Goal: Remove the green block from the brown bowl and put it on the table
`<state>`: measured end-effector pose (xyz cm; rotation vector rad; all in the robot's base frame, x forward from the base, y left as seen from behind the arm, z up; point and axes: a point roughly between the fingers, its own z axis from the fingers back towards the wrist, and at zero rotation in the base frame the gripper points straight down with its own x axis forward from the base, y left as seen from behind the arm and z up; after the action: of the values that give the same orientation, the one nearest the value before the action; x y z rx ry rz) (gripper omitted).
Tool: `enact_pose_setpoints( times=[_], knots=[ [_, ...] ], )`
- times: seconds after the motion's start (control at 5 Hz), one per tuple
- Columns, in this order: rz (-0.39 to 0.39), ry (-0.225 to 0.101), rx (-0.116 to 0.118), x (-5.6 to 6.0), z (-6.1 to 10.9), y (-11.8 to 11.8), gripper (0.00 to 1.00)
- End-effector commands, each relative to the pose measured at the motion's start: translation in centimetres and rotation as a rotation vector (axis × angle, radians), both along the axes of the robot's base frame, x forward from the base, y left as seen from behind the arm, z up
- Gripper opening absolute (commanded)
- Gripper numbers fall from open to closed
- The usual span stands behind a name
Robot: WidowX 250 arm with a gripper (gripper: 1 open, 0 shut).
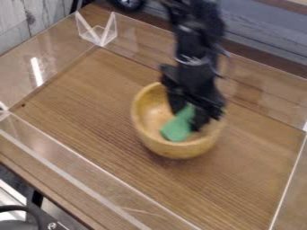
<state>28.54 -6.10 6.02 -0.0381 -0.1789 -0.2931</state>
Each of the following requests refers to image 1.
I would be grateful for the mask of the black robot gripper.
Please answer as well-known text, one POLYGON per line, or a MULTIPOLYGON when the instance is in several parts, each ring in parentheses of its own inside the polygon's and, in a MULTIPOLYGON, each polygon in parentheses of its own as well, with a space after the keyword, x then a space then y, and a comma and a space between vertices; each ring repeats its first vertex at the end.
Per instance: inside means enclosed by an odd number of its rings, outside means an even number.
POLYGON ((161 82, 167 88, 171 113, 177 114, 189 103, 194 105, 193 131, 200 131, 212 120, 225 114, 226 98, 217 87, 216 59, 178 58, 178 65, 162 64, 161 82))

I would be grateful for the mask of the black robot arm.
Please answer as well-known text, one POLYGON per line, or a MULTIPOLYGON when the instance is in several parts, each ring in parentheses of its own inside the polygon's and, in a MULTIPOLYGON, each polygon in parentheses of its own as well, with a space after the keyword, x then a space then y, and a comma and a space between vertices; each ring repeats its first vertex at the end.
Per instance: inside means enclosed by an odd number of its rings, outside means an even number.
MULTIPOLYGON (((139 13, 151 0, 107 0, 125 13, 139 13)), ((217 79, 220 57, 229 51, 221 46, 225 35, 218 0, 154 0, 165 8, 175 38, 177 64, 159 66, 161 82, 167 89, 171 112, 178 114, 186 106, 194 108, 189 120, 192 129, 201 130, 225 113, 226 97, 217 79)))

